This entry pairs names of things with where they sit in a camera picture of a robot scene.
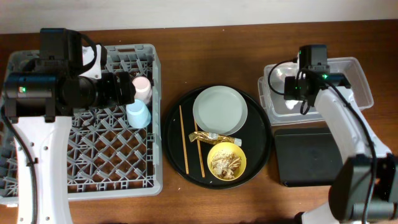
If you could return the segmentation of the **pink cup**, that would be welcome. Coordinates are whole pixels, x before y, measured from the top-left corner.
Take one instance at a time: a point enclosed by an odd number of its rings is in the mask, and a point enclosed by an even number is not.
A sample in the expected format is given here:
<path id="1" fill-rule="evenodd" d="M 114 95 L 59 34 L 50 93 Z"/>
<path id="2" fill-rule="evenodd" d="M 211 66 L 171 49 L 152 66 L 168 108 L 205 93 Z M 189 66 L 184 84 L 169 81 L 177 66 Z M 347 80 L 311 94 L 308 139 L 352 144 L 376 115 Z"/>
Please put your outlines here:
<path id="1" fill-rule="evenodd" d="M 133 79 L 132 84 L 136 89 L 135 100 L 141 100 L 148 105 L 152 98 L 152 85 L 148 78 L 144 76 Z"/>

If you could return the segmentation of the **blue cup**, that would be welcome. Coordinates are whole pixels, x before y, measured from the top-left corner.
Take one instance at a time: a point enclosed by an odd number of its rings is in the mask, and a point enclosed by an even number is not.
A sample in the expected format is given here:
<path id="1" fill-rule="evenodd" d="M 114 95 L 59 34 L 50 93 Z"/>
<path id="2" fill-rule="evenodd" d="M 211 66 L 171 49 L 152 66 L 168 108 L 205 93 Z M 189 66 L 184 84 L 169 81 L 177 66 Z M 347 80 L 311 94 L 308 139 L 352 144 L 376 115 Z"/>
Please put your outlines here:
<path id="1" fill-rule="evenodd" d="M 150 111 L 141 100 L 126 105 L 126 116 L 129 125 L 136 129 L 147 127 L 151 121 Z"/>

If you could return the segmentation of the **brown food wrapper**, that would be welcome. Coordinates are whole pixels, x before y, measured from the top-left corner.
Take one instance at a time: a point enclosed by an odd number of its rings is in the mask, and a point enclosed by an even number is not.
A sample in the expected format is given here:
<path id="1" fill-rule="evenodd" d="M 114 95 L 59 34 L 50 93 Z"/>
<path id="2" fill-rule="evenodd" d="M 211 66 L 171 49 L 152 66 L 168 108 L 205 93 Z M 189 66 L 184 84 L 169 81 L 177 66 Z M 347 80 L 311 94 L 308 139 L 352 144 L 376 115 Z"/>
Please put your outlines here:
<path id="1" fill-rule="evenodd" d="M 237 146 L 242 146 L 242 140 L 231 136 L 224 136 L 217 133 L 209 133 L 204 131 L 195 131 L 188 135 L 190 142 L 202 141 L 208 144 L 216 145 L 221 142 L 230 142 Z"/>

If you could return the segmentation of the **grey plate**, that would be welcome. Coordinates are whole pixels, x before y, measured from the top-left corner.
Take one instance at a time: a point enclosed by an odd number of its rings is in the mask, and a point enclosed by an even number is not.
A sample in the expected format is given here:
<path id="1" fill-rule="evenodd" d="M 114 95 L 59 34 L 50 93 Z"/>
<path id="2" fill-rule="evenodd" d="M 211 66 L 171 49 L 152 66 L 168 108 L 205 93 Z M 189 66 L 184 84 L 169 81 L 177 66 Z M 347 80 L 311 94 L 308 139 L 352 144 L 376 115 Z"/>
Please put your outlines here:
<path id="1" fill-rule="evenodd" d="M 211 86 L 195 98 L 193 117 L 201 130 L 231 135 L 246 122 L 248 106 L 237 90 L 228 86 Z"/>

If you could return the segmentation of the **rice and mushroom leftovers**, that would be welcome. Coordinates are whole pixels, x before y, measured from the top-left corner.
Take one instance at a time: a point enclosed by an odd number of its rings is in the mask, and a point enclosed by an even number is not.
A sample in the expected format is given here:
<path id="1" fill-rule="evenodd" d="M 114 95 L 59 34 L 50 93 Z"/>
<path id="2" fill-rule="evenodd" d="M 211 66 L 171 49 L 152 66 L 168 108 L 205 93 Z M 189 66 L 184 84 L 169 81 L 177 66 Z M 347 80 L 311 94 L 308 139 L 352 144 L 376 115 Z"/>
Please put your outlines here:
<path id="1" fill-rule="evenodd" d="M 211 169 L 217 177 L 224 180 L 234 179 L 235 172 L 241 166 L 241 158 L 229 151 L 217 152 L 211 160 Z"/>

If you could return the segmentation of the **yellow bowl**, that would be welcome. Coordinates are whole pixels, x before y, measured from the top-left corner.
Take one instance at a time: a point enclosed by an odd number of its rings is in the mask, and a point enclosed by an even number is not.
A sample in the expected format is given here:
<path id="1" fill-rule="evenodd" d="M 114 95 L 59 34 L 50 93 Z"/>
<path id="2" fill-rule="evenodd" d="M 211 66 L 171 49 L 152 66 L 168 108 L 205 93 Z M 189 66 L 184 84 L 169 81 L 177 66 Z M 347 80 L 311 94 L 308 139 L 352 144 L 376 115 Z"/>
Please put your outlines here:
<path id="1" fill-rule="evenodd" d="M 211 148 L 207 157 L 210 172 L 222 181 L 240 178 L 246 170 L 247 160 L 244 151 L 230 142 L 221 142 Z"/>

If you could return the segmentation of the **white tissue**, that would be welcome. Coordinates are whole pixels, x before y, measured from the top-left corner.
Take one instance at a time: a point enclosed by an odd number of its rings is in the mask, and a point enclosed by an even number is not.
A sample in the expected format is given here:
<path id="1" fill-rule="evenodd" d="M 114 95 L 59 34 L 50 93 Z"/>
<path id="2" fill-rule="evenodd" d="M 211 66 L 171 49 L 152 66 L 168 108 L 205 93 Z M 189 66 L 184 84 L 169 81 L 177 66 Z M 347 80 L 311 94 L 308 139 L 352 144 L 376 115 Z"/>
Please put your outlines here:
<path id="1" fill-rule="evenodd" d="M 285 105 L 286 105 L 286 107 L 289 109 L 289 110 L 293 110 L 293 108 L 299 103 L 300 101 L 297 101 L 297 100 L 287 100 L 286 102 L 285 102 Z"/>

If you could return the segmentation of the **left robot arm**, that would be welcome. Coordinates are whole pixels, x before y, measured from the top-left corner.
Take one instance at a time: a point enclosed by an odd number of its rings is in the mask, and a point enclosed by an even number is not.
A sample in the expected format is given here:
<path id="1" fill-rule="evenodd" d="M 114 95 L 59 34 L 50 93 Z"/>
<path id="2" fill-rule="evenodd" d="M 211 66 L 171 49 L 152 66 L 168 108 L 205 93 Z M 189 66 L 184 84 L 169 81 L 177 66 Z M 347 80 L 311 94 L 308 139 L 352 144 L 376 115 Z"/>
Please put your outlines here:
<path id="1" fill-rule="evenodd" d="M 130 74 L 102 73 L 106 59 L 106 49 L 84 34 L 43 28 L 39 56 L 6 77 L 1 115 L 19 148 L 22 223 L 72 220 L 67 147 L 74 112 L 134 102 Z"/>

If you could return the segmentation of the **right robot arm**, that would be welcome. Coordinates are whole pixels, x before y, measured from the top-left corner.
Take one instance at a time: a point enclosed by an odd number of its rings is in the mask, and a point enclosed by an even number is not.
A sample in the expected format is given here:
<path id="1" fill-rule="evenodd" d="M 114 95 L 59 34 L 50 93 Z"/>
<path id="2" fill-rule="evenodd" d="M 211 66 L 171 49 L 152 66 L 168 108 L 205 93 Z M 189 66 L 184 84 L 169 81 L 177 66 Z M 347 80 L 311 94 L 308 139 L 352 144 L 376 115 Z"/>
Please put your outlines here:
<path id="1" fill-rule="evenodd" d="M 301 102 L 300 114 L 315 108 L 338 146 L 343 167 L 328 201 L 296 214 L 298 223 L 376 223 L 397 219 L 397 156 L 376 136 L 354 99 L 348 79 L 332 73 L 325 45 L 304 45 L 286 77 L 284 99 Z"/>

